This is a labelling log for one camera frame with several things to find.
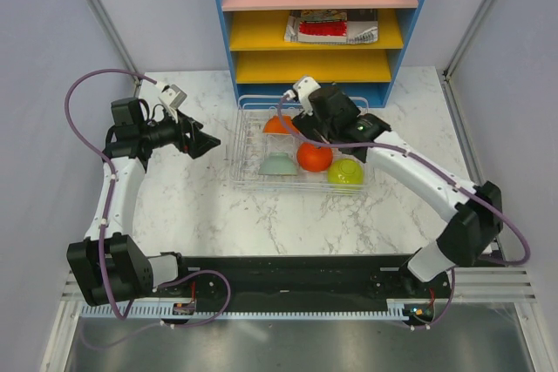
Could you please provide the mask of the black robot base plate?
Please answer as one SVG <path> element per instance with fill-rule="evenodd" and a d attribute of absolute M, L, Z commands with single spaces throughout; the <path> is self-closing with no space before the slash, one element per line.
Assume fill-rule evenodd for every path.
<path fill-rule="evenodd" d="M 436 301 L 445 273 L 422 283 L 403 270 L 406 255 L 180 257 L 179 276 L 202 274 L 159 288 L 194 297 L 217 311 L 379 310 L 389 300 Z"/>

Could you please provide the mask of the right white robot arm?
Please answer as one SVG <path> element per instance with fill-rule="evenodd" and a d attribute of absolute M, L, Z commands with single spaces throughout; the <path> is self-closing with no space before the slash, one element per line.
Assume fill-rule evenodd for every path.
<path fill-rule="evenodd" d="M 389 124 L 362 112 L 336 85 L 303 78 L 284 93 L 302 111 L 292 123 L 315 145 L 340 152 L 387 173 L 424 200 L 446 222 L 440 236 L 420 248 L 399 275 L 401 290 L 422 295 L 431 280 L 452 267 L 471 267 L 501 232 L 500 189 L 460 179 L 410 147 Z"/>

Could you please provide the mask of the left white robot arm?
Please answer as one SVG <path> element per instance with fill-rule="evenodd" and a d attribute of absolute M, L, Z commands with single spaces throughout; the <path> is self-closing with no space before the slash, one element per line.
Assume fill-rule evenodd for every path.
<path fill-rule="evenodd" d="M 160 285 L 172 296 L 191 287 L 178 255 L 147 257 L 131 236 L 136 200 L 153 151 L 173 145 L 197 159 L 221 141 L 182 112 L 148 122 L 138 98 L 112 102 L 113 125 L 105 138 L 104 182 L 85 238 L 68 246 L 66 257 L 85 301 L 92 307 L 149 296 Z"/>

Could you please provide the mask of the pale green bowl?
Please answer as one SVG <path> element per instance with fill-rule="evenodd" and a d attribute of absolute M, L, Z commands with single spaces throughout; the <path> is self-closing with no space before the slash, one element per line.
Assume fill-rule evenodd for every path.
<path fill-rule="evenodd" d="M 296 176 L 297 166 L 286 152 L 272 152 L 261 163 L 258 174 L 262 176 Z"/>

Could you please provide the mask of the lime green bowl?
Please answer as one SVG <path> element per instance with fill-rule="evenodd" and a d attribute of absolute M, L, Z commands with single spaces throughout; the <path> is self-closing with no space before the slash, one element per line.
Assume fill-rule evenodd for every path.
<path fill-rule="evenodd" d="M 362 185 L 364 169 L 356 160 L 338 159 L 329 167 L 327 178 L 331 184 L 335 185 Z"/>

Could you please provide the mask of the orange bowl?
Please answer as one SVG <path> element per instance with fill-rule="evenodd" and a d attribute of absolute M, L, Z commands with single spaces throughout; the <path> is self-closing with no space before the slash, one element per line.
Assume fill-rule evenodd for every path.
<path fill-rule="evenodd" d="M 298 132 L 290 116 L 283 116 L 282 120 L 289 130 L 283 125 L 278 116 L 274 116 L 267 121 L 262 132 L 269 135 L 290 135 L 291 131 Z"/>
<path fill-rule="evenodd" d="M 308 172 L 323 172 L 330 167 L 333 152 L 330 148 L 302 143 L 297 150 L 296 159 L 299 166 Z"/>

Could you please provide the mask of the clear wire dish rack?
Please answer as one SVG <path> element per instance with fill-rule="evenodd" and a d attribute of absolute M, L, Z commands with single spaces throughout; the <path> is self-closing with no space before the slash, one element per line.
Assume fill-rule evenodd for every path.
<path fill-rule="evenodd" d="M 337 149 L 302 142 L 281 124 L 278 96 L 238 99 L 230 169 L 236 186 L 250 190 L 363 193 L 373 180 L 368 163 Z"/>

